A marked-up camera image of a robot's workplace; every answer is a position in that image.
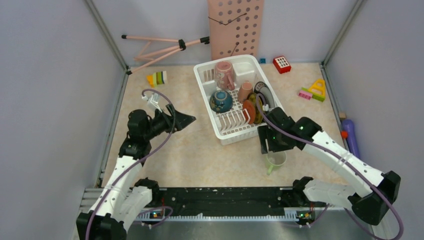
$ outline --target orange plate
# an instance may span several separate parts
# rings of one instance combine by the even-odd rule
[[[255,121],[255,116],[256,116],[255,106],[253,105],[253,103],[251,101],[247,100],[247,101],[243,102],[243,109],[246,109],[247,112],[249,113],[249,116],[250,116],[249,124],[253,124],[253,122]],[[243,111],[243,115],[246,119],[249,118],[246,115],[245,111]]]

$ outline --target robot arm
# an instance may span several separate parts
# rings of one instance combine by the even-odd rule
[[[172,104],[166,105],[171,115],[165,114],[157,104],[158,97],[155,93],[149,99],[149,105],[155,109],[154,118],[148,116],[142,109],[129,114],[128,132],[119,149],[113,173],[90,211],[80,213],[76,220],[79,239],[86,239],[89,219],[99,204],[101,205],[91,223],[89,239],[122,240],[126,239],[127,231],[134,219],[152,201],[151,186],[134,187],[127,197],[130,185],[143,168],[143,163],[133,167],[132,165],[150,153],[151,139],[163,132],[181,131],[196,120],[194,116],[176,111]]]
[[[401,178],[395,172],[383,173],[364,163],[338,145],[316,122],[307,117],[295,122],[279,107],[268,112],[266,117],[281,130],[335,152],[359,170],[390,203],[396,200]],[[323,161],[349,183],[349,185],[331,184],[311,177],[294,181],[293,189],[302,191],[309,201],[324,202],[352,210],[356,216],[371,225],[378,225],[389,210],[383,200],[342,159],[337,159],[318,147],[283,135],[268,125],[258,127],[258,133],[263,154],[297,147]]]

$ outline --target blue ceramic bowl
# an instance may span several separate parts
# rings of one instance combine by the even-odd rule
[[[228,112],[233,107],[233,97],[225,90],[218,90],[210,96],[209,106],[219,114]]]

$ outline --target pink tripod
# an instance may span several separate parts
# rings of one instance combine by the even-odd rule
[[[144,37],[144,36],[127,36],[127,35],[122,35],[121,36],[123,39],[134,39],[134,40],[147,40],[148,42],[146,43],[146,45],[144,45],[144,47],[141,49],[140,53],[134,57],[135,61],[149,61],[139,67],[134,68],[133,70],[129,70],[126,72],[126,74],[131,75],[132,73],[137,72],[138,70],[150,66],[164,58],[167,58],[173,54],[178,53],[179,51],[184,51],[186,50],[187,47],[192,46],[192,45],[196,45],[196,44],[209,44],[209,37],[202,37],[200,39],[194,40],[194,41],[189,41],[187,43],[184,42],[184,40],[182,39],[168,39],[168,38],[156,38],[156,37]],[[147,53],[147,54],[143,54],[144,51],[147,49],[147,47],[152,43],[152,41],[160,41],[160,42],[170,42],[170,43],[178,43],[178,46],[171,46],[171,47],[167,47],[165,49],[162,50],[157,50],[151,53]],[[159,55],[159,54],[164,54],[158,58],[152,58],[153,56]]]

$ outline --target green toy block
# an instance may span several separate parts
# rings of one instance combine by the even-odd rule
[[[320,95],[316,92],[313,92],[313,91],[309,91],[307,88],[302,87],[302,90],[305,91],[305,92],[311,93],[312,98],[315,99],[315,100],[318,100],[320,102],[324,102],[324,100],[326,99],[325,96],[322,96],[322,95]]]

